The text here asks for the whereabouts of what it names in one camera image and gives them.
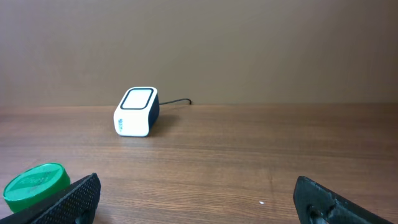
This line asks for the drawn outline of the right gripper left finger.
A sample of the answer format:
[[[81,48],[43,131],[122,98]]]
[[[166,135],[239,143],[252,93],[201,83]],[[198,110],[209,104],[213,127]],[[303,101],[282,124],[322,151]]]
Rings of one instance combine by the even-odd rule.
[[[101,183],[92,173],[36,204],[1,219],[1,224],[92,224]]]

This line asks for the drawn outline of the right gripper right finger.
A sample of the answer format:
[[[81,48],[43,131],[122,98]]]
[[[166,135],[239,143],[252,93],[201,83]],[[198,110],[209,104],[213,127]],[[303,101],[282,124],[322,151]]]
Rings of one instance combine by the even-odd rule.
[[[293,200],[301,224],[392,224],[306,176],[297,178]]]

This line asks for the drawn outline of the green lidded jar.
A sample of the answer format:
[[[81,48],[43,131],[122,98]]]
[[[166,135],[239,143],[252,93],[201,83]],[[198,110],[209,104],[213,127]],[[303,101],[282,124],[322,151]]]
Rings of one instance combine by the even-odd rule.
[[[46,163],[20,173],[3,191],[3,199],[12,212],[20,212],[67,188],[70,177],[59,163]]]

